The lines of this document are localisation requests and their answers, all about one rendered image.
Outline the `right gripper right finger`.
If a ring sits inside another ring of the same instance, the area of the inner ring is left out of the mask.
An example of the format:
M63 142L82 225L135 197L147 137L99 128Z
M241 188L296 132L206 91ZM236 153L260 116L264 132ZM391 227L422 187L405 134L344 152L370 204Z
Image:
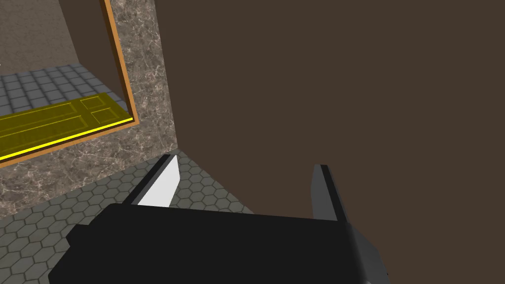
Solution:
M348 221L330 167L316 164L312 175L312 211L314 219Z

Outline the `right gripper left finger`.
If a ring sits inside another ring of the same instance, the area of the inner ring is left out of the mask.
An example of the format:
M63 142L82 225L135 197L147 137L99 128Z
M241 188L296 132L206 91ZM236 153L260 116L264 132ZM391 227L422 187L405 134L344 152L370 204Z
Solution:
M128 205L169 207L180 182L176 155L165 154L122 202Z

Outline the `yellow panelled door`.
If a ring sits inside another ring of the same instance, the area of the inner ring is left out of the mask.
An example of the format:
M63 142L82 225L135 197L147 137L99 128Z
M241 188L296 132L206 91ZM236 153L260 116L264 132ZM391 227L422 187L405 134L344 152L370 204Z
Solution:
M106 93L0 116L0 161L132 120Z

